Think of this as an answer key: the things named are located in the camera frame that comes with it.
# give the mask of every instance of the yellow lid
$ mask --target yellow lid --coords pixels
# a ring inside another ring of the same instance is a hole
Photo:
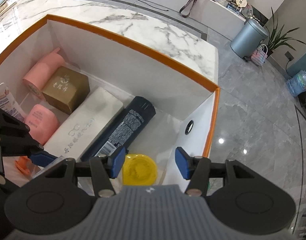
[[[123,184],[151,186],[157,178],[157,166],[143,154],[127,154],[123,164]]]

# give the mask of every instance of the pink bottle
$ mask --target pink bottle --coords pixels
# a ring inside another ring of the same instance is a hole
[[[60,66],[66,66],[65,60],[57,54],[60,48],[40,59],[24,76],[23,82],[39,99],[45,100],[42,89]]]
[[[59,127],[59,121],[49,109],[35,105],[25,119],[30,127],[30,135],[40,144],[44,145]]]

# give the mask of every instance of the blue-gray trash can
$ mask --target blue-gray trash can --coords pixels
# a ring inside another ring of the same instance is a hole
[[[268,36],[268,32],[264,27],[254,19],[249,19],[231,42],[231,48],[239,57],[249,57],[260,42],[266,40]]]

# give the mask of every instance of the leather strap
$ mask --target leather strap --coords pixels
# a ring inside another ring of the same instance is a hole
[[[193,8],[193,6],[194,6],[194,4],[196,3],[197,0],[194,0],[194,1],[193,1],[192,7],[191,7],[191,9],[190,9],[190,11],[189,11],[189,14],[184,15],[184,14],[182,14],[182,11],[183,11],[192,1],[193,1],[193,0],[189,0],[189,1],[187,2],[187,4],[184,5],[184,6],[179,10],[179,13],[181,14],[181,16],[182,16],[183,18],[187,18],[187,17],[190,16],[191,10],[192,10],[192,8]]]

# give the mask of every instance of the barcode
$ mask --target barcode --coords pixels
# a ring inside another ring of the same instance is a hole
[[[110,155],[112,152],[116,150],[116,147],[111,144],[109,141],[107,141],[103,147],[96,153],[95,156],[98,156],[100,154]]]

